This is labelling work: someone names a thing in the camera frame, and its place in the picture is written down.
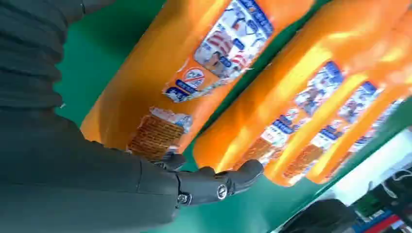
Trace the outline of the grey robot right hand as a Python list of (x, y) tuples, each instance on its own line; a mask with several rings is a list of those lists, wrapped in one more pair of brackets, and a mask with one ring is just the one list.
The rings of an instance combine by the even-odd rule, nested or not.
[(171, 171), (84, 139), (52, 110), (0, 110), (3, 233), (138, 233), (182, 206), (243, 192), (262, 172), (256, 160), (237, 171)]

